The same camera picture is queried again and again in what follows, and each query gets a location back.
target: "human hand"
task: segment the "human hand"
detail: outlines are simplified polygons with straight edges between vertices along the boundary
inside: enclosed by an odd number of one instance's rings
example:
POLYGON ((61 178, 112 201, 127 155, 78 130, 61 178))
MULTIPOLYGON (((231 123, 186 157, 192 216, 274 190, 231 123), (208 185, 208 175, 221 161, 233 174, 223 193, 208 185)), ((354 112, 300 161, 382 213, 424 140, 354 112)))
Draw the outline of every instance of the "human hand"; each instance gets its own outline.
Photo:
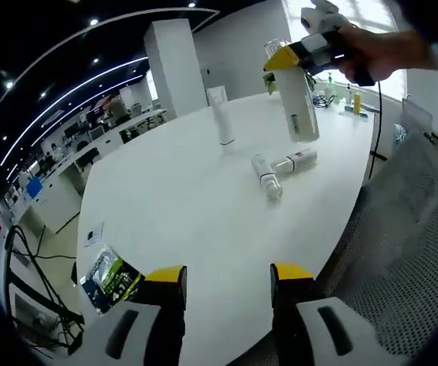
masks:
POLYGON ((339 33, 357 51, 352 59, 339 63, 339 70, 354 83, 356 69, 369 71, 374 81, 382 81, 400 68, 398 34, 376 34, 356 27, 342 27, 339 33))

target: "white cylindrical object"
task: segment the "white cylindrical object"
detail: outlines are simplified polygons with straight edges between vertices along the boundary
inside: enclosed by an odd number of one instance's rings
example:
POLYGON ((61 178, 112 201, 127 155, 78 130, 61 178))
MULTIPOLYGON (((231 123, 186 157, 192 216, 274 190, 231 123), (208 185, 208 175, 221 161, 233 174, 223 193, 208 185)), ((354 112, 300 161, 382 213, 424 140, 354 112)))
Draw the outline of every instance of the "white cylindrical object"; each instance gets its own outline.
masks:
POLYGON ((216 122, 217 131, 219 133, 219 144, 227 146, 233 143, 234 132, 228 111, 225 108, 227 102, 227 95, 225 87, 219 86, 217 88, 210 88, 206 90, 209 98, 210 107, 213 112, 213 119, 216 122))
POLYGON ((271 167, 278 175, 297 172, 301 168, 312 164, 317 160, 317 152, 307 149, 288 155, 284 159, 271 164, 271 167))
POLYGON ((298 66, 274 72, 291 140, 295 143, 318 139, 318 124, 305 72, 298 66))
POLYGON ((266 191, 267 199, 275 201, 283 195, 283 189, 278 182, 277 175, 271 165, 267 163, 262 154, 257 154, 251 159, 251 164, 256 171, 261 187, 266 191))

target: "round table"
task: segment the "round table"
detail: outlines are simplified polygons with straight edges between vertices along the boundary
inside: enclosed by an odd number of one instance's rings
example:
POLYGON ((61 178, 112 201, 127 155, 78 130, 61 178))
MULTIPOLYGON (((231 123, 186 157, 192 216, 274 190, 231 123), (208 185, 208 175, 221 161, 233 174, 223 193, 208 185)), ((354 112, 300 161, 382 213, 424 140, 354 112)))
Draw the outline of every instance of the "round table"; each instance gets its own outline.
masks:
MULTIPOLYGON (((149 131, 97 162, 78 224, 78 278, 103 244, 144 275, 188 267, 181 364, 228 364, 271 330, 270 263, 297 263, 317 274, 337 245, 363 183, 373 116, 317 109, 319 140, 290 140, 277 93, 227 104, 233 151, 219 145, 210 108, 149 131), (268 202, 251 166, 310 147, 314 168, 281 178, 268 202), (101 242, 85 247, 104 222, 101 242)), ((81 291, 87 326, 97 317, 81 291)))

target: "snack package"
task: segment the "snack package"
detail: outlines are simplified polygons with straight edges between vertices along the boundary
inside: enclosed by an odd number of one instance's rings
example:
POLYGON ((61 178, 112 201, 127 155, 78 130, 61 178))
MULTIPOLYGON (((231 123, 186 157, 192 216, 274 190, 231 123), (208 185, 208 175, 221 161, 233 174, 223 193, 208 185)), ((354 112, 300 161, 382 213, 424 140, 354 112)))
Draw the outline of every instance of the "snack package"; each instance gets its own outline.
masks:
POLYGON ((143 274, 105 246, 87 275, 80 279, 80 285, 102 315, 119 301, 133 296, 142 281, 143 274))

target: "gray mesh chair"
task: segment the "gray mesh chair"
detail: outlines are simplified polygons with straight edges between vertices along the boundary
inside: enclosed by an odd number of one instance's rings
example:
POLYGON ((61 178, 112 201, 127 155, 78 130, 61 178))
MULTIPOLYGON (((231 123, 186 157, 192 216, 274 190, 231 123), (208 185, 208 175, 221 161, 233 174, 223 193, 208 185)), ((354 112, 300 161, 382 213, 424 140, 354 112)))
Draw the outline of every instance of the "gray mesh chair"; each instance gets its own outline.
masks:
POLYGON ((415 356, 438 325, 438 152, 411 132, 362 188, 315 281, 376 330, 393 355, 415 356))

